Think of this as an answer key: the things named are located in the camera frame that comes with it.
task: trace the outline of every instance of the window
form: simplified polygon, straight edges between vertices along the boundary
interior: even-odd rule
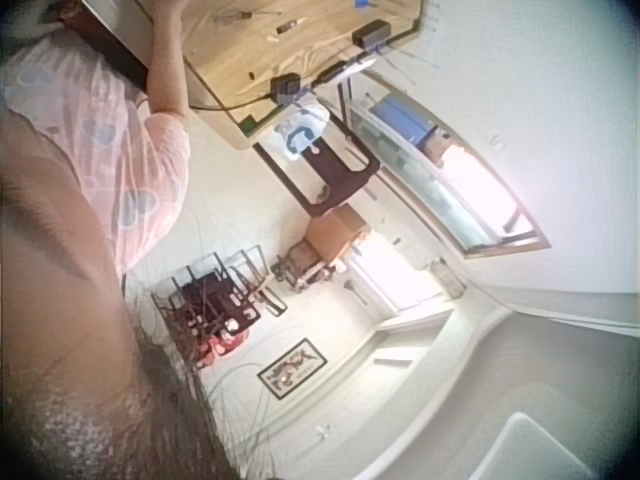
[[[455,132],[378,76],[340,87],[343,115],[378,176],[466,258],[548,248],[524,206]]]
[[[413,269],[377,232],[371,232],[352,247],[349,263],[398,313],[442,292],[429,272]]]

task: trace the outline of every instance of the wooden board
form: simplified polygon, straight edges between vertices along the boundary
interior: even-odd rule
[[[150,0],[141,3],[148,9]],[[268,93],[275,76],[295,72],[307,85],[337,61],[357,55],[361,50],[351,44],[351,33],[375,19],[389,22],[393,36],[410,31],[422,3],[377,0],[376,7],[355,8],[355,0],[191,0],[183,15],[185,59],[216,99],[232,107]],[[282,14],[223,25],[221,16],[234,11]],[[297,27],[276,33],[278,26],[302,18]],[[275,108],[263,100],[229,115],[236,123],[249,115],[260,122]]]

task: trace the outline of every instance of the black cable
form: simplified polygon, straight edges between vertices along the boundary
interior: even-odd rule
[[[233,105],[232,107],[205,107],[204,105],[189,105],[189,108],[191,110],[199,110],[202,112],[230,112],[231,110],[238,110],[240,108],[248,107],[249,105],[261,102],[262,100],[269,100],[270,98],[271,94],[265,93],[261,97],[254,98],[253,100],[241,103],[239,105]]]

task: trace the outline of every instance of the person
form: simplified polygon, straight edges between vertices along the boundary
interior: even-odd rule
[[[2,66],[3,442],[20,475],[240,478],[198,377],[133,327],[119,287],[184,200],[187,3],[153,2],[146,119],[65,29]]]

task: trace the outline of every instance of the picture frame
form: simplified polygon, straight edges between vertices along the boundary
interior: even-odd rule
[[[302,339],[258,373],[267,390],[282,400],[327,364],[327,359],[308,338]]]

